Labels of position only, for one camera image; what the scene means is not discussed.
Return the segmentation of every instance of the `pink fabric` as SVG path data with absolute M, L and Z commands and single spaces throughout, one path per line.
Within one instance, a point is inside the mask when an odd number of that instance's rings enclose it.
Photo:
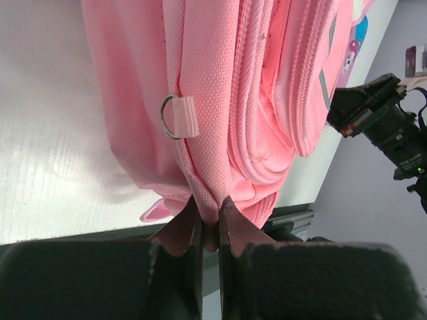
M 172 105 L 175 123 L 174 135 L 181 138 L 197 137 L 199 135 L 199 123 L 197 122 L 194 99 L 192 97 L 172 99 Z
M 143 213 L 140 219 L 142 222 L 154 222 L 170 216 L 171 211 L 169 211 L 165 206 L 165 199 L 160 199 L 159 201 L 156 201 L 145 213 Z
M 328 112 L 320 75 L 330 98 L 352 5 L 82 0 L 107 134 L 122 167 L 175 213 L 194 194 L 213 226 L 231 195 L 261 227 L 295 155 L 310 155 L 318 142 Z M 169 93 L 191 97 L 197 136 L 176 141 L 162 129 Z M 172 131 L 183 131 L 187 116 L 177 119 L 171 106 L 164 114 Z

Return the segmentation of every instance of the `white wall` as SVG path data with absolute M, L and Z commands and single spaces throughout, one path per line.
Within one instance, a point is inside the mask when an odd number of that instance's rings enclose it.
M 404 76 L 406 48 L 427 43 L 427 3 L 399 2 L 367 81 L 384 73 Z M 424 105 L 417 93 L 402 106 Z M 310 236 L 335 241 L 371 241 L 395 247 L 427 287 L 427 215 L 411 181 L 394 181 L 394 165 L 364 136 L 341 141 L 320 194 Z

